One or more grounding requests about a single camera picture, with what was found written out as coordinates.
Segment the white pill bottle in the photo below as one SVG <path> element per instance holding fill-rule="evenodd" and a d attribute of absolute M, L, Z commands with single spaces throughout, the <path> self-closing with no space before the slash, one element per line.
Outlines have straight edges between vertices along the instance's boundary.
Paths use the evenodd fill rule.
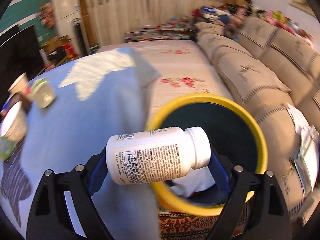
<path fill-rule="evenodd" d="M 210 142 L 201 127 L 115 135 L 106 145 L 107 169 L 119 185 L 181 178 L 190 170 L 207 166 L 210 156 Z"/>

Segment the yellow-rimmed trash bin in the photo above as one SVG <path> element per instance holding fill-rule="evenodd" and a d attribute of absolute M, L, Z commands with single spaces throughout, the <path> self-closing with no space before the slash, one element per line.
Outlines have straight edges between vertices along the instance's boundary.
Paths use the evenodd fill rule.
<path fill-rule="evenodd" d="M 268 151 L 262 130 L 248 111 L 227 98 L 204 93 L 180 96 L 160 108 L 145 129 L 174 126 L 203 128 L 215 155 L 227 157 L 248 172 L 263 174 L 267 169 Z M 160 207 L 196 216 L 219 215 L 229 195 L 216 185 L 189 198 L 174 194 L 169 182 L 151 186 Z"/>

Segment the dark striped star mat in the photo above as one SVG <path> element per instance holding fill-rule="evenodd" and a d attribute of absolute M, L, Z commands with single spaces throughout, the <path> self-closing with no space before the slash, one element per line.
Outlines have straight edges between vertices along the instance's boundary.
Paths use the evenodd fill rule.
<path fill-rule="evenodd" d="M 11 156 L 4 161 L 4 172 L 1 179 L 1 194 L 9 201 L 19 227 L 21 227 L 19 202 L 29 198 L 32 193 L 30 179 L 21 166 L 23 145 L 24 139 L 16 144 Z"/>

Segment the green white tin can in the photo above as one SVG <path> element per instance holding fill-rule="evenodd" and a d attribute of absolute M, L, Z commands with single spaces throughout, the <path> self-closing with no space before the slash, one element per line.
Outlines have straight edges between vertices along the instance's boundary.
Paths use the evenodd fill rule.
<path fill-rule="evenodd" d="M 0 159 L 2 161 L 7 160 L 12 155 L 16 144 L 16 142 L 5 137 L 0 137 Z"/>

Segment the white plastic bowl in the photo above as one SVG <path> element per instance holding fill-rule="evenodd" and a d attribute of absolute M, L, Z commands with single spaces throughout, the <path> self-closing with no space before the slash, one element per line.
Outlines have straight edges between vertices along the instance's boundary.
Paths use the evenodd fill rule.
<path fill-rule="evenodd" d="M 24 138 L 28 130 L 26 113 L 22 102 L 16 102 L 1 123 L 1 137 L 13 142 L 19 142 Z"/>

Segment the green white milk carton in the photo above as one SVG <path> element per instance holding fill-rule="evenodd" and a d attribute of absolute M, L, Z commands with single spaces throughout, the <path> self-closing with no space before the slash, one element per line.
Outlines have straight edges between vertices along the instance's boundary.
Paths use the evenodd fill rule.
<path fill-rule="evenodd" d="M 46 78 L 35 80 L 31 87 L 31 97 L 39 108 L 48 107 L 55 100 L 51 82 Z"/>

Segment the light blue tablecloth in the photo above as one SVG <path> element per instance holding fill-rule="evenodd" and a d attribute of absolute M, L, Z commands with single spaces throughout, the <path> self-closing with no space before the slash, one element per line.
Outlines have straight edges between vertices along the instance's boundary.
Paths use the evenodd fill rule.
<path fill-rule="evenodd" d="M 70 171 L 99 153 L 109 137 L 139 132 L 148 114 L 149 84 L 158 73 L 133 48 L 82 57 L 43 74 L 55 92 L 46 108 L 32 104 L 27 115 L 21 166 L 32 193 L 19 202 L 21 227 L 1 194 L 1 207 L 24 236 L 36 188 L 47 169 Z"/>

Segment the white paper cup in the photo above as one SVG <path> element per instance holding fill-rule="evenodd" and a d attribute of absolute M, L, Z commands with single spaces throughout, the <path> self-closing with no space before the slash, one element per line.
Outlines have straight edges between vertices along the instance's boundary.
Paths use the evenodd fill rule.
<path fill-rule="evenodd" d="M 23 95 L 30 94 L 30 87 L 28 85 L 28 78 L 26 73 L 21 74 L 8 89 L 10 94 L 22 93 Z"/>

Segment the black tower fan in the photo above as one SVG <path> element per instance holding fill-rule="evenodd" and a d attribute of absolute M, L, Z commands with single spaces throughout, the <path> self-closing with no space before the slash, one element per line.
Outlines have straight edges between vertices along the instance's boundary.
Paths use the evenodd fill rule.
<path fill-rule="evenodd" d="M 83 30 L 82 22 L 80 18 L 73 19 L 73 29 L 76 41 L 78 43 L 82 56 L 88 56 L 91 54 L 90 48 L 87 45 L 85 31 Z"/>

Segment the black television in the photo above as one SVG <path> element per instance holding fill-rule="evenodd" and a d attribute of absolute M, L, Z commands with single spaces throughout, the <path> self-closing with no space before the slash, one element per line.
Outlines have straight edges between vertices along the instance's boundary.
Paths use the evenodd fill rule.
<path fill-rule="evenodd" d="M 1 106 L 9 97 L 8 89 L 23 73 L 33 79 L 44 68 L 40 46 L 33 25 L 24 28 L 1 44 Z"/>

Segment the cluttered glass side table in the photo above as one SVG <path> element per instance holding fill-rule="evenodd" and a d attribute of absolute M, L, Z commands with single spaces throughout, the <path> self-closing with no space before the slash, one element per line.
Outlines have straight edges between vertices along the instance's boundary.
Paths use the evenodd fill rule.
<path fill-rule="evenodd" d="M 160 40 L 191 40 L 195 41 L 194 29 L 180 25 L 158 25 L 153 28 L 143 28 L 124 34 L 125 42 L 160 41 Z"/>

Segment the white air conditioner unit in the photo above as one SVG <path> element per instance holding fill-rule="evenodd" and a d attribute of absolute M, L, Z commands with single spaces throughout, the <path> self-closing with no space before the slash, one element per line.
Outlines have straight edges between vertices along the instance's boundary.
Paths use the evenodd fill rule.
<path fill-rule="evenodd" d="M 55 29 L 59 38 L 67 36 L 78 55 L 82 55 L 75 34 L 74 20 L 81 18 L 79 0 L 51 0 L 55 19 Z"/>

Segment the beige curtains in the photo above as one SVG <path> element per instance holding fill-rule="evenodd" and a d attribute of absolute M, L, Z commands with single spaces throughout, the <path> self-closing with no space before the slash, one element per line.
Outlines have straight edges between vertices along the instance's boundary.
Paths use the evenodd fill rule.
<path fill-rule="evenodd" d="M 85 0 L 95 40 L 100 46 L 119 44 L 125 33 L 190 16 L 203 5 L 222 0 Z"/>

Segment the framed flower painting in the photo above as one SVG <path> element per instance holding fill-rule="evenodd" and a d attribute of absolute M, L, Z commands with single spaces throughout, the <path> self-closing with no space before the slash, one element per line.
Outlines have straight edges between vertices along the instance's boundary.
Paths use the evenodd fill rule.
<path fill-rule="evenodd" d="M 316 16 L 306 0 L 289 0 L 289 4 L 309 15 L 312 15 L 313 17 Z"/>

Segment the floral wall decoration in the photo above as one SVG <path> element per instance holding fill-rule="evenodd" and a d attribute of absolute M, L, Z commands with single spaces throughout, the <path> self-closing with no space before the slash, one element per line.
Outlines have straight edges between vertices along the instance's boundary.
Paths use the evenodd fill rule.
<path fill-rule="evenodd" d="M 41 6 L 39 12 L 37 13 L 37 17 L 41 21 L 41 25 L 43 27 L 51 29 L 55 23 L 52 3 L 47 2 Z"/>

